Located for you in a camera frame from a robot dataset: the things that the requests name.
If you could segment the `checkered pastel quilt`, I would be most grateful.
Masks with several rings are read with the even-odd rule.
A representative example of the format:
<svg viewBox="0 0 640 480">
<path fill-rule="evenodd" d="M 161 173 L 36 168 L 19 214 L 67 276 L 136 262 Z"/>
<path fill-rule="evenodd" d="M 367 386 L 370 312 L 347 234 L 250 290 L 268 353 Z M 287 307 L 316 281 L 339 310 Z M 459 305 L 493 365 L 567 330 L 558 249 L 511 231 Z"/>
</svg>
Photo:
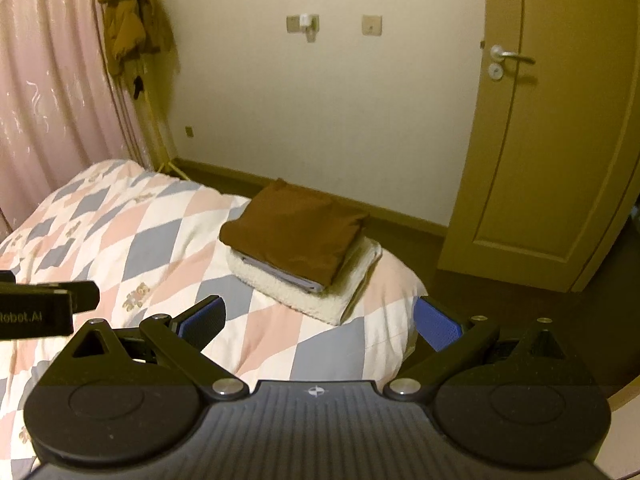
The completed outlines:
<svg viewBox="0 0 640 480">
<path fill-rule="evenodd" d="M 1 265 L 21 283 L 95 282 L 96 315 L 115 328 L 178 315 L 217 295 L 226 326 L 204 352 L 250 386 L 264 379 L 391 380 L 416 348 L 420 278 L 383 248 L 341 325 L 315 320 L 230 270 L 220 229 L 247 204 L 130 160 L 107 160 L 52 192 L 2 240 Z"/>
</svg>

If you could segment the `brown hanging jacket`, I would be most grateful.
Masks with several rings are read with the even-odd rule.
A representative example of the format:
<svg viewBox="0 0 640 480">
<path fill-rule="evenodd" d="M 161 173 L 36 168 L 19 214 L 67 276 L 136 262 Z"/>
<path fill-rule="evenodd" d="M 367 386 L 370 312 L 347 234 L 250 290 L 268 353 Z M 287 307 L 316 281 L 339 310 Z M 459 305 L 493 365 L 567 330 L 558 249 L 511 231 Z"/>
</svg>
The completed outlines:
<svg viewBox="0 0 640 480">
<path fill-rule="evenodd" d="M 104 6 L 108 73 L 118 77 L 126 61 L 145 53 L 170 51 L 174 35 L 160 0 L 98 0 Z"/>
</svg>

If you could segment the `yellow coat rack stand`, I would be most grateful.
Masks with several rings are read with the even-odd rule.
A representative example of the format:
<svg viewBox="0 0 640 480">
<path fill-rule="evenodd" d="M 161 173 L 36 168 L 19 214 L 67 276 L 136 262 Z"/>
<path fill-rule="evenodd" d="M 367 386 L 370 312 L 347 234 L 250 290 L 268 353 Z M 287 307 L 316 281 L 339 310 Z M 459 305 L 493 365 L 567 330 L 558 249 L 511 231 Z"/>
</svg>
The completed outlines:
<svg viewBox="0 0 640 480">
<path fill-rule="evenodd" d="M 150 59 L 149 55 L 143 55 L 134 62 L 134 95 L 137 96 L 134 102 L 153 168 L 161 174 L 190 181 L 176 163 L 175 144 L 158 100 Z"/>
</svg>

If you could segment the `wooden door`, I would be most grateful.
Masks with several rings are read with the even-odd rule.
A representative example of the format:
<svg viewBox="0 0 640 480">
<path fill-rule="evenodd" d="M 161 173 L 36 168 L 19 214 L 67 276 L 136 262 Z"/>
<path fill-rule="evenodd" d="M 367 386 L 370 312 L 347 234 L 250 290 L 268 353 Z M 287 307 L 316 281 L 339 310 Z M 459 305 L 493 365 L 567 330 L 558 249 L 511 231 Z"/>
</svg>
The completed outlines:
<svg viewBox="0 0 640 480">
<path fill-rule="evenodd" d="M 535 65 L 491 62 L 494 44 Z M 486 0 L 468 154 L 438 265 L 579 292 L 639 192 L 639 0 Z"/>
</svg>

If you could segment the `beige wall switch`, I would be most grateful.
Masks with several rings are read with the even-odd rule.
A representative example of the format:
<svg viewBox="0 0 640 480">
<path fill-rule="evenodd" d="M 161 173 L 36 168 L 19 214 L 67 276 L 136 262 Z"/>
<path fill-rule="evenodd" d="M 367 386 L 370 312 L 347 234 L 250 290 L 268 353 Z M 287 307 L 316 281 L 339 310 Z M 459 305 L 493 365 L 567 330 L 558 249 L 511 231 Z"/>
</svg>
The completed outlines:
<svg viewBox="0 0 640 480">
<path fill-rule="evenodd" d="M 363 15 L 361 19 L 361 31 L 363 36 L 381 36 L 382 25 L 382 15 Z"/>
</svg>

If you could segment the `white fleece folded garment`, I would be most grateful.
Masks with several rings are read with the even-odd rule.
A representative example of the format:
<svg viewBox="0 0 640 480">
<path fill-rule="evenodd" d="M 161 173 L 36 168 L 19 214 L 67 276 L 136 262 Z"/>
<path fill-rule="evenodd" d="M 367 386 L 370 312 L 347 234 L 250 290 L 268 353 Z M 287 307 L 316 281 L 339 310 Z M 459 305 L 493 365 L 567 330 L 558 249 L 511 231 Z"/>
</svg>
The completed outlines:
<svg viewBox="0 0 640 480">
<path fill-rule="evenodd" d="M 286 273 L 233 249 L 228 252 L 227 262 L 237 278 L 258 292 L 315 320 L 340 326 L 382 255 L 383 248 L 378 242 L 360 235 L 346 252 L 329 285 Z"/>
</svg>

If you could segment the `pink curtain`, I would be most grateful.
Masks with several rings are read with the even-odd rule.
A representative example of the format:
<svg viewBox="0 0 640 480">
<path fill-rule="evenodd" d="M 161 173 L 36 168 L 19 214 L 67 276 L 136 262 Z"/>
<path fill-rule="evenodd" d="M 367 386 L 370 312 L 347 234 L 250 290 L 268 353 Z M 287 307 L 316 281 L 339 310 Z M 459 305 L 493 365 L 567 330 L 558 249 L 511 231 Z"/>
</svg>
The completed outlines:
<svg viewBox="0 0 640 480">
<path fill-rule="evenodd" d="M 1 0 L 1 234 L 96 162 L 151 167 L 98 0 Z"/>
</svg>

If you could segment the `brown garment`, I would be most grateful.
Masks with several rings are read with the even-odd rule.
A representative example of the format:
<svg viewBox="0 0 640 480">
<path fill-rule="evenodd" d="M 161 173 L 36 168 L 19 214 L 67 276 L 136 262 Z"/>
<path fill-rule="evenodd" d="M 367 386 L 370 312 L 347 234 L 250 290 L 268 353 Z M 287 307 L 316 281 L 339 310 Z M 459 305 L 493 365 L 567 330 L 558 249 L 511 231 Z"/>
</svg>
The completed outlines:
<svg viewBox="0 0 640 480">
<path fill-rule="evenodd" d="M 227 221 L 219 238 L 236 252 L 329 285 L 368 218 L 329 194 L 278 179 Z"/>
</svg>

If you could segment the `lavender folded garment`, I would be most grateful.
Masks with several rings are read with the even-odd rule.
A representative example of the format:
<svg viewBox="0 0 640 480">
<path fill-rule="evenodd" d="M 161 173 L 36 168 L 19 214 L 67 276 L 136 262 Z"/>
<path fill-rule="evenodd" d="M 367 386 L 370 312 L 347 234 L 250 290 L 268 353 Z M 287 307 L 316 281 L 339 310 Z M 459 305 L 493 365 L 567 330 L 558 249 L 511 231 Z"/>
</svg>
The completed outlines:
<svg viewBox="0 0 640 480">
<path fill-rule="evenodd" d="M 326 289 L 322 284 L 310 280 L 309 278 L 303 278 L 302 276 L 286 272 L 285 270 L 279 269 L 268 262 L 263 262 L 248 255 L 244 255 L 242 252 L 235 252 L 232 250 L 231 253 L 235 257 L 239 257 L 242 262 L 249 264 L 250 266 L 254 266 L 255 268 L 260 269 L 281 281 L 297 286 L 298 288 L 305 289 L 306 292 L 323 292 Z"/>
</svg>

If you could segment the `wall socket with plug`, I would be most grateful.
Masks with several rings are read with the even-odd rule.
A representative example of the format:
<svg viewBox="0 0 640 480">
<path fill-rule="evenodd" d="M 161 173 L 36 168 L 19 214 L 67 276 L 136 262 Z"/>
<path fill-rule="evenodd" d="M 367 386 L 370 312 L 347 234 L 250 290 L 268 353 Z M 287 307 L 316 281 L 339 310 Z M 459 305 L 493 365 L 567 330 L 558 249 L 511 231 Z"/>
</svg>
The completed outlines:
<svg viewBox="0 0 640 480">
<path fill-rule="evenodd" d="M 303 34 L 311 44 L 316 41 L 320 29 L 318 14 L 288 15 L 285 19 L 286 31 L 289 34 Z"/>
</svg>

